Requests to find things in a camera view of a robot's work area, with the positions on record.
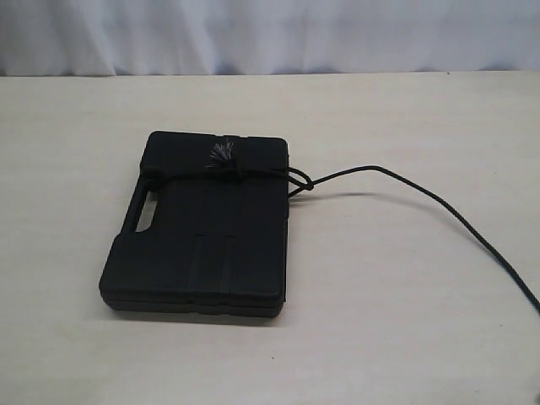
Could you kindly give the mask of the black plastic carrying case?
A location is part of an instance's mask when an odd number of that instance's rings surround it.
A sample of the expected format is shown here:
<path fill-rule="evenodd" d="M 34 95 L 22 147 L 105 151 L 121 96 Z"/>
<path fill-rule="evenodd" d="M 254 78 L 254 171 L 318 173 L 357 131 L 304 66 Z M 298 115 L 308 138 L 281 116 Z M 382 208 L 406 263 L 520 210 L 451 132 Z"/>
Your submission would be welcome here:
<path fill-rule="evenodd" d="M 275 317 L 286 290 L 282 138 L 152 132 L 99 282 L 117 311 Z"/>

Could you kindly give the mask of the white backdrop curtain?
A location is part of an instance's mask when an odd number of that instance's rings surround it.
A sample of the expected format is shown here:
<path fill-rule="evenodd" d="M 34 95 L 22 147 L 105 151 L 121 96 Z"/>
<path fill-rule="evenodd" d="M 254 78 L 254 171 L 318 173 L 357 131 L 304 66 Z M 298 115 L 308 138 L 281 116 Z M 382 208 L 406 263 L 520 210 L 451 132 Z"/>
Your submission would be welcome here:
<path fill-rule="evenodd" d="M 4 76 L 536 71 L 536 1 L 4 1 Z"/>

